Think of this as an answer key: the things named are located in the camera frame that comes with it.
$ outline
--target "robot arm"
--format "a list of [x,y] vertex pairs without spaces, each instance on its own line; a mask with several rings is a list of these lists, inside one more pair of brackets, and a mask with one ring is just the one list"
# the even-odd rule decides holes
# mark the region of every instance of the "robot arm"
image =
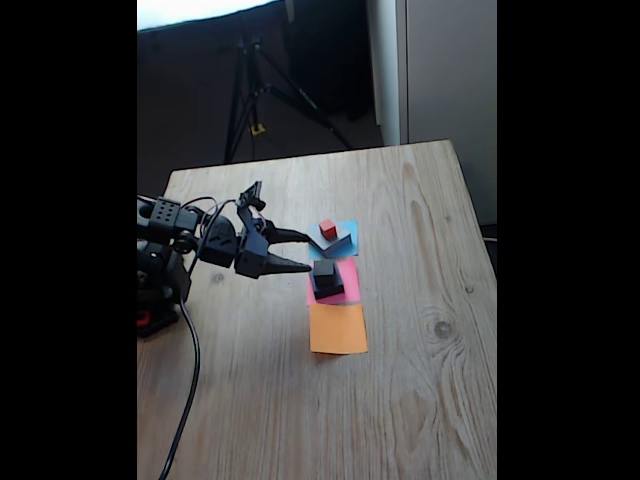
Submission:
[[[137,304],[138,311],[145,312],[139,318],[139,336],[177,320],[171,305],[180,303],[181,297],[186,301],[191,287],[183,254],[195,251],[198,260],[225,268],[235,262],[236,273],[250,278],[311,271],[307,264],[269,252],[269,245],[276,243],[315,242],[304,233],[277,228],[262,216],[253,217],[251,208],[260,212],[266,206],[260,200],[261,186],[262,182],[255,182],[235,201],[243,224],[239,233],[220,215],[222,207],[209,215],[167,198],[138,196]],[[202,238],[196,236],[200,224],[206,226]]]

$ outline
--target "red part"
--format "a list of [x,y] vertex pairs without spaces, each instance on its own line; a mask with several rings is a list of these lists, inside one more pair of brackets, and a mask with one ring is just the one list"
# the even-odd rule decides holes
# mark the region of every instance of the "red part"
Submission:
[[151,323],[151,312],[149,310],[140,310],[136,314],[136,328],[148,327]]
[[336,224],[333,223],[329,218],[327,218],[320,224],[320,232],[322,233],[322,236],[327,240],[333,240],[338,236]]

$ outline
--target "dark background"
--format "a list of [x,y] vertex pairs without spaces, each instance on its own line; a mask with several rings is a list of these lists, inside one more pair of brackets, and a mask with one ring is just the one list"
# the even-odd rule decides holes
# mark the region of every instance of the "dark background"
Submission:
[[[138,193],[162,195],[175,169],[222,163],[243,28],[262,36],[265,51],[354,148],[382,146],[366,18],[364,0],[297,1],[289,23],[284,2],[274,2],[138,33]],[[258,65],[265,82],[290,92],[263,59]],[[267,131],[254,137],[253,154],[245,133],[233,163],[344,150],[328,130],[268,94],[258,115]]]

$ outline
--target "orange paper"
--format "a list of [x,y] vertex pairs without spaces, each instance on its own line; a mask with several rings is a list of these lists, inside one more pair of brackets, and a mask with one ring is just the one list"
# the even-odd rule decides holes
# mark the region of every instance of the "orange paper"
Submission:
[[367,330],[362,305],[310,305],[311,351],[319,353],[363,353]]

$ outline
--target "wood knot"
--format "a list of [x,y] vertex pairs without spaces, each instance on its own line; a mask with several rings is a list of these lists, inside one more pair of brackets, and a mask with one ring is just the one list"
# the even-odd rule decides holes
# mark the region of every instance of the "wood knot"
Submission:
[[447,338],[451,335],[451,325],[448,322],[438,322],[435,331],[438,338]]

